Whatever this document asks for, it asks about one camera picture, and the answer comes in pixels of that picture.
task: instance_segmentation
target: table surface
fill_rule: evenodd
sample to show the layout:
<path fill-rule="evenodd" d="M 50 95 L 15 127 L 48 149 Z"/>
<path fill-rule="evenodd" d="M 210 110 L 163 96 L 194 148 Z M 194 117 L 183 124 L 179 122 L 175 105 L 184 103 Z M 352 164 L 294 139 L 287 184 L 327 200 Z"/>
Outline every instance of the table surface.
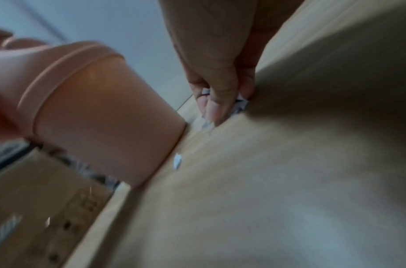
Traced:
<path fill-rule="evenodd" d="M 305 2 L 257 84 L 211 133 L 180 108 L 93 268 L 406 267 L 406 0 Z"/>

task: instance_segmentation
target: wooden table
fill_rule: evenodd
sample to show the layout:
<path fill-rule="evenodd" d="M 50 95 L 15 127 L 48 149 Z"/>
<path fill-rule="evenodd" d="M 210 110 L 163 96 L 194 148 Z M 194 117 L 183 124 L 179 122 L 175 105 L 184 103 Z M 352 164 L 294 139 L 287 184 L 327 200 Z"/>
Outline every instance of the wooden table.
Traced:
<path fill-rule="evenodd" d="M 307 1 L 245 113 L 189 128 L 93 268 L 406 267 L 406 0 Z"/>

